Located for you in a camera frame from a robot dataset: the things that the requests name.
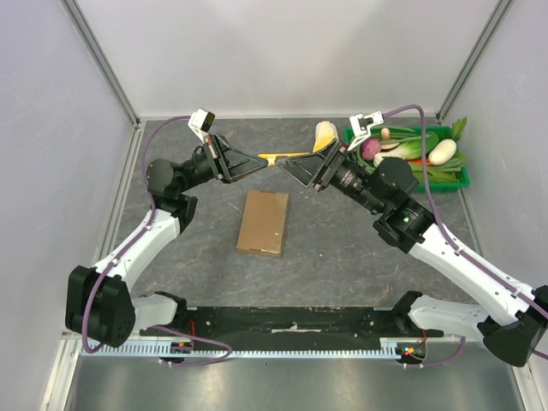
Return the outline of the white radish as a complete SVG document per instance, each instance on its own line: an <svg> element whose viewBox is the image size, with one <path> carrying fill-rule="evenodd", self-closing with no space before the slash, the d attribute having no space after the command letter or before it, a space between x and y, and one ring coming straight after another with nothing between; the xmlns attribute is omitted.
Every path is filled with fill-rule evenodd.
<svg viewBox="0 0 548 411"><path fill-rule="evenodd" d="M451 139L441 140L429 153L431 165L439 166L447 163L456 154L457 145Z"/></svg>

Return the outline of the purple onion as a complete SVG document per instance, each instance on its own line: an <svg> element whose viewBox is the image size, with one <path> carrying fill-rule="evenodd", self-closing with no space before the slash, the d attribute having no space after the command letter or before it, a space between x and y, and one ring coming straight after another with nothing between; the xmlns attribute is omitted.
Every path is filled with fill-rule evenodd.
<svg viewBox="0 0 548 411"><path fill-rule="evenodd" d="M366 161L373 161L374 157L382 151L382 145L378 139L369 138L360 147L360 155Z"/></svg>

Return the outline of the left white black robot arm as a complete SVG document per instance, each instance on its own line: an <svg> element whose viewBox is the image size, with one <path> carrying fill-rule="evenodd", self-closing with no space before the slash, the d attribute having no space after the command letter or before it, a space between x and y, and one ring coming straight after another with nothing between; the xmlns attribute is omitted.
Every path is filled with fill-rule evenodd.
<svg viewBox="0 0 548 411"><path fill-rule="evenodd" d="M170 337L188 327L168 293L134 298L133 286L158 254L192 222L198 200L187 191L212 179L237 182L266 168L266 159L241 152L219 134L207 135L191 158L178 164L158 158L146 168L152 204L137 228L91 267L77 266L68 277L65 325L82 336L93 354L104 345L118 348L132 333L158 325Z"/></svg>

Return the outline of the left aluminium frame post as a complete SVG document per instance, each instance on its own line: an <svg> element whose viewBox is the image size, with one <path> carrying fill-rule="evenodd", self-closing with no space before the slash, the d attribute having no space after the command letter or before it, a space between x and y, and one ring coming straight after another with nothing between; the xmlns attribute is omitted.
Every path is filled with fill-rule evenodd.
<svg viewBox="0 0 548 411"><path fill-rule="evenodd" d="M122 108L125 117L127 117L130 123L137 128L140 125L140 117L133 105L130 103L128 95L123 90L121 82L112 68L108 57L104 53L103 48L98 42L98 39L80 5L75 0L61 0L60 3L65 9L69 19L72 21L74 28L80 35L81 40L89 51L99 72L104 77L108 88L112 91L116 101Z"/></svg>

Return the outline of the yellow napa cabbage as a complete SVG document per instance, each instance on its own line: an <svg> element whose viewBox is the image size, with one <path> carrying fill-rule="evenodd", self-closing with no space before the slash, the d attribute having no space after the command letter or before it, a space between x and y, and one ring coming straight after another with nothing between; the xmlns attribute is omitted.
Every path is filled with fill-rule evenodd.
<svg viewBox="0 0 548 411"><path fill-rule="evenodd" d="M339 133L333 122L322 121L316 125L312 153L324 150L333 142L339 142Z"/></svg>

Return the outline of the orange carrot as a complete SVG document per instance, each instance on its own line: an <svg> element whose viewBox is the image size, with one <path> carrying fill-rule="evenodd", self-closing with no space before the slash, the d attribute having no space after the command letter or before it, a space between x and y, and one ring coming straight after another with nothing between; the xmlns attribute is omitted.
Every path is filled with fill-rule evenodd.
<svg viewBox="0 0 548 411"><path fill-rule="evenodd" d="M421 158L416 158L416 159L413 159L413 160L408 160L408 163L410 163L410 164L423 164ZM425 164L426 164L426 166L431 166L431 165L432 165L432 163L429 161L428 158L426 159Z"/></svg>

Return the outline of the aluminium frame post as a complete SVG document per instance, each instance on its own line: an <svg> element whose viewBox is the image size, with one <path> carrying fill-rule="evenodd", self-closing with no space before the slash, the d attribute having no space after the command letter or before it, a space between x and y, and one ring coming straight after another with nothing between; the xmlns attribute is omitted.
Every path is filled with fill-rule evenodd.
<svg viewBox="0 0 548 411"><path fill-rule="evenodd" d="M61 0L60 3L65 9L69 19L72 21L74 28L80 35L81 40L89 51L99 72L104 77L108 88L112 91L116 101L122 108L125 117L127 117L130 123L137 128L140 125L140 117L133 105L130 103L128 95L123 90L121 82L112 68L108 57L104 53L103 48L98 42L98 39L80 5L75 0Z"/></svg>
<svg viewBox="0 0 548 411"><path fill-rule="evenodd" d="M513 0L498 0L487 18L485 25L481 29L477 39L474 42L470 52L468 53L463 65L450 86L440 108L436 112L436 120L441 124L450 113L450 110L455 105L457 99L462 94L467 85L472 73L480 63L481 58L485 54L489 44L495 37L497 30L503 23L506 15L515 2Z"/></svg>

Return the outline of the right aluminium frame post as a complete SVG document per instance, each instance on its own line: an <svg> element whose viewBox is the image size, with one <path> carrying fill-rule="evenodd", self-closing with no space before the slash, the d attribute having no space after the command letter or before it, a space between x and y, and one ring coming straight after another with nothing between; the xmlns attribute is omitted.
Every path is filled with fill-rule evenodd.
<svg viewBox="0 0 548 411"><path fill-rule="evenodd" d="M485 25L481 29L477 39L474 42L470 52L468 53L463 65L450 86L440 108L436 112L436 120L441 124L450 113L450 110L455 105L457 99L462 94L467 85L472 73L480 63L481 58L485 54L489 44L495 37L497 30L503 23L506 15L515 2L513 0L498 0L487 18Z"/></svg>

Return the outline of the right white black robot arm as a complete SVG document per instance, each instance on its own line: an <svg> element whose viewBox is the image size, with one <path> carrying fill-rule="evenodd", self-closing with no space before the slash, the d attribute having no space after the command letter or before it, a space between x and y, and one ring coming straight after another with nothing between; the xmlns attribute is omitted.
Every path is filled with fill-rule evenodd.
<svg viewBox="0 0 548 411"><path fill-rule="evenodd" d="M392 315L394 331L420 329L481 342L499 360L525 366L547 330L547 288L533 288L501 271L458 240L438 212L411 193L418 186L408 163L388 157L371 173L359 168L339 142L312 154L282 157L276 166L307 188L333 187L371 214L388 245L433 267L471 296L473 305L414 294Z"/></svg>

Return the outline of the front aluminium rail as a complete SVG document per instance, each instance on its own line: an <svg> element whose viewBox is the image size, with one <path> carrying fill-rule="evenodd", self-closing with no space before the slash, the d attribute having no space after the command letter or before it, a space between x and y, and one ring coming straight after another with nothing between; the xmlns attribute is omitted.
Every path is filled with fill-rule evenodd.
<svg viewBox="0 0 548 411"><path fill-rule="evenodd" d="M185 301L175 302L160 295L138 301L94 304L89 311L83 306L69 304L66 326L95 341L119 347L134 332L154 325L166 326L175 318L176 311L184 307L188 307ZM399 301L392 308L403 310L422 329L441 330L444 335L456 334L470 340L480 340L482 335L479 325L483 325L486 330L493 328L487 321L487 312L477 305L437 301L422 295L414 301Z"/></svg>

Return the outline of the bok choy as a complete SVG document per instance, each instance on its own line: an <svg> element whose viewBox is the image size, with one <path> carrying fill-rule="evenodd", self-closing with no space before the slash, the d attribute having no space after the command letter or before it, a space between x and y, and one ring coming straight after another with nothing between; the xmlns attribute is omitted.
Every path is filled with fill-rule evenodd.
<svg viewBox="0 0 548 411"><path fill-rule="evenodd" d="M422 147L422 137L414 136L400 139L399 144L388 151L381 151L373 158L373 165L378 166L385 158L401 158L403 160L415 160L421 158L422 154L428 154L440 139L435 133L426 134L425 147Z"/></svg>

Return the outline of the yellow utility knife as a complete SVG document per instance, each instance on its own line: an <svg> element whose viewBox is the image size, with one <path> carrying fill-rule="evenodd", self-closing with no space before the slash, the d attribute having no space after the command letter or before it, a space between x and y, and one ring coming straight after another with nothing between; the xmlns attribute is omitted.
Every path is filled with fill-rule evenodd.
<svg viewBox="0 0 548 411"><path fill-rule="evenodd" d="M296 158L308 155L308 152L277 152L277 153L260 153L259 158L264 159L267 162L268 167L274 167L278 159L283 158Z"/></svg>

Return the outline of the brown mushroom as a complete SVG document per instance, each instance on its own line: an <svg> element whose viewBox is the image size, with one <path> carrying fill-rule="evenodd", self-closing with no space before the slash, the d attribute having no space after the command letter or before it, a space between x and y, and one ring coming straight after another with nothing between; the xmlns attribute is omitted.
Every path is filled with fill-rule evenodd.
<svg viewBox="0 0 548 411"><path fill-rule="evenodd" d="M383 141L390 140L390 130L388 128L382 128L380 136Z"/></svg>

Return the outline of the brown cardboard express box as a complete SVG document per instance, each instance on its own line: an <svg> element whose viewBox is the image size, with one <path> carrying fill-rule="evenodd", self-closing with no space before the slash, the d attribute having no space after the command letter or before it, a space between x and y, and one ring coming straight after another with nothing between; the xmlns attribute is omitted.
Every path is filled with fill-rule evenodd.
<svg viewBox="0 0 548 411"><path fill-rule="evenodd" d="M242 214L236 250L281 257L288 209L288 194L250 190Z"/></svg>

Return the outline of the green long beans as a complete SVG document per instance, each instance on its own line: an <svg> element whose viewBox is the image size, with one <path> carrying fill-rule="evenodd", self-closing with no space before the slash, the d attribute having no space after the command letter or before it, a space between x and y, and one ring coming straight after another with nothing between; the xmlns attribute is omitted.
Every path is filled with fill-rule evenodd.
<svg viewBox="0 0 548 411"><path fill-rule="evenodd" d="M361 145L354 149L351 157L367 172L373 172L384 158L400 158L408 163L413 175L423 183L420 127L388 126L387 129L388 138L384 136L382 127L372 131L372 137L380 143L379 152L366 154L365 146ZM455 137L453 130L446 126L426 128L426 170L430 184L458 182L458 176L467 163L456 144L459 138L459 134Z"/></svg>

